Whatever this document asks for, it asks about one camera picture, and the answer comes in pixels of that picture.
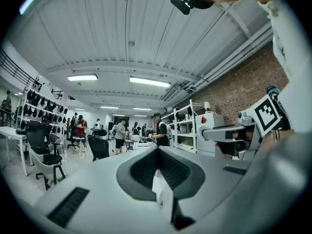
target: refrigerator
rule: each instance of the refrigerator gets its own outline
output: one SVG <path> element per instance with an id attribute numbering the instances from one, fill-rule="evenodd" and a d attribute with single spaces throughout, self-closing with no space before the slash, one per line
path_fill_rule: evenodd
<path id="1" fill-rule="evenodd" d="M 199 134 L 198 128 L 203 124 L 208 124 L 209 127 L 220 127 L 224 126 L 224 117 L 215 113 L 205 113 L 195 117 L 196 133 Z M 212 140 L 204 141 L 197 136 L 196 138 L 197 153 L 201 155 L 215 157 L 217 153 L 217 147 L 215 142 Z"/>

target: person in red shirt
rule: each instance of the person in red shirt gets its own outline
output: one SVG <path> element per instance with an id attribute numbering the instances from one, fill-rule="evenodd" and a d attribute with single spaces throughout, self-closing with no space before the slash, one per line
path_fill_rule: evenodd
<path id="1" fill-rule="evenodd" d="M 84 139 L 81 140 L 81 142 L 82 142 L 82 144 L 84 146 L 83 151 L 86 152 L 87 151 L 86 135 L 87 135 L 88 124 L 87 124 L 87 121 L 85 121 L 83 119 L 82 115 L 79 115 L 76 127 L 77 127 L 77 132 L 76 132 L 77 136 L 80 137 L 80 138 L 84 138 Z M 77 140 L 77 146 L 78 147 L 80 147 L 79 146 L 79 142 L 80 142 L 80 140 L 78 139 Z"/>

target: red triangle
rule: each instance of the red triangle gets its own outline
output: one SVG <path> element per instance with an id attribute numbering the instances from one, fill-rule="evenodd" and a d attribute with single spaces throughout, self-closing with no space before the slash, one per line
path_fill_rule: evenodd
<path id="1" fill-rule="evenodd" d="M 203 116 L 202 118 L 201 118 L 201 124 L 205 124 L 206 123 L 206 118 Z"/>

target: brick wall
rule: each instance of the brick wall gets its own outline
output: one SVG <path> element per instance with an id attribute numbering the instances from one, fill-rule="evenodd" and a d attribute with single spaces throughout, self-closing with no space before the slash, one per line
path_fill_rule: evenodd
<path id="1" fill-rule="evenodd" d="M 239 64 L 224 76 L 191 97 L 193 102 L 209 101 L 212 111 L 224 116 L 225 124 L 237 122 L 237 113 L 247 109 L 265 93 L 270 85 L 282 90 L 288 79 L 273 54 L 272 43 Z M 188 104 L 183 101 L 178 107 Z"/>

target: black fisheye border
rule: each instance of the black fisheye border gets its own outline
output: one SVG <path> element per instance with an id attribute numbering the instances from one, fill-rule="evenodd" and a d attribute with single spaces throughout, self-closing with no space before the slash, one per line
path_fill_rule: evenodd
<path id="1" fill-rule="evenodd" d="M 10 27 L 11 22 L 14 20 L 15 16 L 18 15 L 19 8 L 24 1 L 25 0 L 0 0 L 1 41 L 6 31 Z M 297 17 L 301 21 L 311 41 L 312 23 L 311 18 L 309 16 L 311 14 L 311 11 L 309 10 L 309 8 L 311 8 L 310 3 L 311 0 L 285 0 L 285 1 L 296 13 Z M 302 196 L 297 200 L 295 205 L 289 210 L 286 216 L 280 222 L 276 223 L 275 227 L 271 229 L 269 233 L 277 233 L 282 231 L 289 232 L 291 231 L 291 229 L 299 231 L 304 229 L 307 230 L 310 229 L 310 218 L 309 218 L 310 214 L 308 212 L 310 212 L 311 209 L 311 195 L 312 195 L 311 184 L 312 183 L 310 179 L 307 189 L 302 194 Z M 0 196 L 1 196 L 1 211 L 2 211 L 1 222 L 3 230 L 6 226 L 7 228 L 10 228 L 11 232 L 28 231 L 30 233 L 43 233 L 34 225 L 32 221 L 28 219 L 28 217 L 24 214 L 23 210 L 19 207 L 19 205 L 17 204 L 11 193 L 11 190 L 9 189 L 4 178 L 2 177 L 2 174 L 0 175 Z"/>

